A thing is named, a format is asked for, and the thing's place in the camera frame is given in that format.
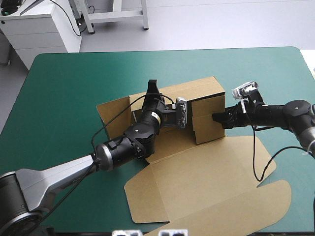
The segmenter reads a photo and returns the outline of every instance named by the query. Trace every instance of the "white floor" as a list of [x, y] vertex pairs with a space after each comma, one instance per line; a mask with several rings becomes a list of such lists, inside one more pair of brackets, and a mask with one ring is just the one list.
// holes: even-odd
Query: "white floor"
[[[315, 68], [315, 0], [147, 0], [150, 29], [141, 21], [96, 24], [83, 33], [82, 52], [295, 46]], [[88, 0], [96, 12], [108, 0]], [[124, 10], [140, 0], [123, 0]], [[0, 67], [0, 132], [27, 70], [13, 53]]]

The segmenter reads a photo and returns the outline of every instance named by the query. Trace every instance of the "cardboard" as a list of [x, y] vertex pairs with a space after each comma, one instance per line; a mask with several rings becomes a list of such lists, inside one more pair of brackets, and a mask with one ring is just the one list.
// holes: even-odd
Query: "cardboard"
[[[256, 140], [257, 173], [270, 155]], [[276, 168], [274, 162], [265, 177]], [[224, 137], [161, 159], [125, 185], [135, 223], [179, 219], [258, 186], [252, 173], [252, 137]]]
[[184, 216], [145, 235], [156, 236], [162, 229], [185, 228], [189, 236], [246, 236], [278, 222], [287, 213], [290, 203], [290, 185], [279, 180]]
[[[290, 205], [289, 185], [279, 181], [257, 188], [252, 137], [225, 137], [221, 125], [212, 120], [212, 113], [225, 108], [225, 92], [215, 77], [159, 90], [173, 100], [189, 101], [188, 123], [184, 130], [162, 128], [156, 151], [147, 158], [150, 164], [126, 183], [133, 221], [170, 221], [163, 228], [188, 228], [189, 235], [197, 236], [246, 235], [281, 219]], [[108, 122], [143, 94], [98, 105], [102, 121]], [[135, 122], [142, 103], [136, 102], [108, 126], [109, 138], [122, 135]], [[270, 159], [259, 139], [256, 156], [259, 175]], [[275, 168], [271, 162], [265, 178]]]

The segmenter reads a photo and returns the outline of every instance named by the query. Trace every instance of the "white table frame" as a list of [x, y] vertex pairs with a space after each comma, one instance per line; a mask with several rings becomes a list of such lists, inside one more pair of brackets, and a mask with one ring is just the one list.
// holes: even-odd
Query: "white table frame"
[[113, 11], [103, 13], [90, 13], [86, 0], [78, 0], [82, 15], [89, 33], [95, 33], [94, 23], [117, 22], [143, 19], [143, 28], [149, 29], [147, 0], [141, 0], [142, 10], [122, 11], [122, 0], [113, 0]]

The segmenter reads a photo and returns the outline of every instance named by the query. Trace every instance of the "unfolded cardboard flap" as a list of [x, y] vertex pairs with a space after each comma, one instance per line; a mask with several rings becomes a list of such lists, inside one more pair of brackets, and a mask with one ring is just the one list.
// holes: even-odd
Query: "unfolded cardboard flap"
[[291, 203], [291, 188], [280, 180], [251, 189], [158, 228], [188, 229], [189, 236], [246, 236], [278, 222]]
[[[256, 141], [256, 171], [270, 155]], [[269, 166], [265, 177], [276, 168]], [[224, 137], [195, 145], [153, 161], [125, 185], [136, 223], [174, 221], [250, 189], [258, 182], [252, 173], [252, 137]]]

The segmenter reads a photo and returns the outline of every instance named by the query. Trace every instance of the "white drawer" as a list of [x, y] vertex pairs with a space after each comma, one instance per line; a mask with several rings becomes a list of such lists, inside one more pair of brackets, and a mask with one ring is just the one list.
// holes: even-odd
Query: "white drawer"
[[20, 56], [21, 60], [30, 69], [35, 57], [43, 53], [66, 53], [65, 47], [53, 47], [53, 48], [30, 48], [30, 49], [18, 49], [17, 54]]
[[58, 33], [8, 35], [7, 38], [15, 50], [64, 46]]
[[58, 32], [51, 17], [1, 20], [0, 28], [7, 36], [15, 34]]

